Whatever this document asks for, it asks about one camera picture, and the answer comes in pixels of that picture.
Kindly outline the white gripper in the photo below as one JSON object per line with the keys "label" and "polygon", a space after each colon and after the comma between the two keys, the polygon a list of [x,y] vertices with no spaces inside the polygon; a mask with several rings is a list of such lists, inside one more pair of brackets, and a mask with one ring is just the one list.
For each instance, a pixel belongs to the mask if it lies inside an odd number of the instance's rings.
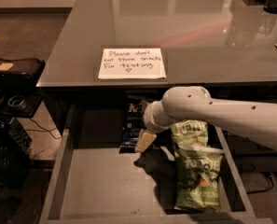
{"label": "white gripper", "polygon": [[154,101],[146,106],[143,116],[144,125],[147,130],[142,129],[138,136],[135,146],[136,152],[144,152],[154,142],[157,135],[170,128],[177,122],[177,119],[171,118],[163,107],[162,101]]}

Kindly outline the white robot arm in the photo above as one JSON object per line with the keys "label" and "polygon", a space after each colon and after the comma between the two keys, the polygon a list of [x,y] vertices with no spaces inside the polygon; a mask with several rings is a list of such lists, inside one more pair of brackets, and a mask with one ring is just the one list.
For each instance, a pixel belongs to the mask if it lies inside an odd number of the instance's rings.
{"label": "white robot arm", "polygon": [[277,151],[277,104],[215,99],[200,86],[173,87],[148,104],[135,147],[145,151],[157,134],[186,119],[205,121]]}

